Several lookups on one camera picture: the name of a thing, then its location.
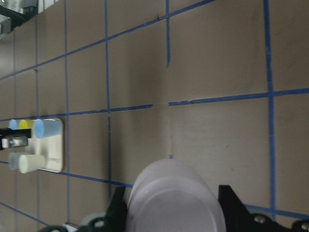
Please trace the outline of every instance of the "small cup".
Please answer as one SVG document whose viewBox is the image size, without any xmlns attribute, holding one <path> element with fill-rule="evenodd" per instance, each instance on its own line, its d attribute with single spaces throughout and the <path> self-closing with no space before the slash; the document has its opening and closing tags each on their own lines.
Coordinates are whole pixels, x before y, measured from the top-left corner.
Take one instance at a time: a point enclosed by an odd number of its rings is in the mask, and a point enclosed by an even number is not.
<svg viewBox="0 0 309 232">
<path fill-rule="evenodd" d="M 18 160 L 18 169 L 21 173 L 28 173 L 44 167 L 45 163 L 45 156 L 21 155 Z"/>
<path fill-rule="evenodd" d="M 59 135 L 61 122 L 50 119 L 37 119 L 34 123 L 34 135 L 38 139 Z"/>
<path fill-rule="evenodd" d="M 20 121 L 21 120 L 11 119 L 10 123 L 9 123 L 9 128 L 12 129 L 12 130 L 18 130 Z"/>
<path fill-rule="evenodd" d="M 34 124 L 34 120 L 21 120 L 19 123 L 20 129 L 32 129 Z"/>
<path fill-rule="evenodd" d="M 16 170 L 18 168 L 18 160 L 21 155 L 29 155 L 28 152 L 10 152 L 8 157 L 9 168 Z"/>
</svg>

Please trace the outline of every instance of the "white plastic bowl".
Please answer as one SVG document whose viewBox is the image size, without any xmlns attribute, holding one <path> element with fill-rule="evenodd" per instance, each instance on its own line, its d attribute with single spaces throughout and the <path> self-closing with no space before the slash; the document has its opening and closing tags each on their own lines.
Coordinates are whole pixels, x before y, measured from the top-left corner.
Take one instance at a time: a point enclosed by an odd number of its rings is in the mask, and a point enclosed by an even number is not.
<svg viewBox="0 0 309 232">
<path fill-rule="evenodd" d="M 225 232 L 225 220 L 195 170 L 178 160 L 162 159 L 136 179 L 126 232 Z"/>
</svg>

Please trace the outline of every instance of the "white cup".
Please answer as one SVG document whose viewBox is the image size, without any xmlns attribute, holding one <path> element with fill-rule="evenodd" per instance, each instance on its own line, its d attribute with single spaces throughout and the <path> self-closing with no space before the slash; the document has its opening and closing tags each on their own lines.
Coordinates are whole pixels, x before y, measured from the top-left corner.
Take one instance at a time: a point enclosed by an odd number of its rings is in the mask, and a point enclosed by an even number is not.
<svg viewBox="0 0 309 232">
<path fill-rule="evenodd" d="M 45 163 L 45 156 L 21 155 L 18 160 L 18 169 L 21 173 L 28 173 L 44 167 Z"/>
<path fill-rule="evenodd" d="M 21 155 L 29 155 L 29 152 L 10 152 L 8 157 L 9 168 L 16 170 L 18 168 L 18 160 Z"/>
</svg>

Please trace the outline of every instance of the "clear cup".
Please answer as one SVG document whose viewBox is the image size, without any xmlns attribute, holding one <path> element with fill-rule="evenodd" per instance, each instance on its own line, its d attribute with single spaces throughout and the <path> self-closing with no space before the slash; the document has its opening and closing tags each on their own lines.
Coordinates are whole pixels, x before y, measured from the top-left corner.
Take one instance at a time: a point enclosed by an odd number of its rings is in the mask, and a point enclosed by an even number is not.
<svg viewBox="0 0 309 232">
<path fill-rule="evenodd" d="M 18 160 L 21 155 L 29 155 L 29 152 L 10 152 L 8 156 L 9 168 L 16 170 L 18 168 Z"/>
<path fill-rule="evenodd" d="M 61 122 L 52 119 L 37 119 L 33 128 L 34 135 L 38 139 L 47 138 L 61 133 Z"/>
<path fill-rule="evenodd" d="M 28 173 L 44 167 L 45 164 L 45 156 L 21 155 L 18 160 L 18 169 L 21 173 Z"/>
</svg>

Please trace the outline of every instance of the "white cylinder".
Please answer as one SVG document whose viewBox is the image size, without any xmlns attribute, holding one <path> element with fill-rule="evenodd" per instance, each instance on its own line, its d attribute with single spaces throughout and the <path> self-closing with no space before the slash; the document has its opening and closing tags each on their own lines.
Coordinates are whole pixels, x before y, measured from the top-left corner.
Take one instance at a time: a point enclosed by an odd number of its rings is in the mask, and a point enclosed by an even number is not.
<svg viewBox="0 0 309 232">
<path fill-rule="evenodd" d="M 18 169 L 21 173 L 28 173 L 45 166 L 46 159 L 42 155 L 21 155 L 18 160 Z"/>
<path fill-rule="evenodd" d="M 29 152 L 10 152 L 8 157 L 9 168 L 16 170 L 18 168 L 18 160 L 21 155 L 29 155 Z"/>
<path fill-rule="evenodd" d="M 150 164 L 131 191 L 126 232 L 225 232 L 219 202 L 194 169 L 175 159 Z"/>
</svg>

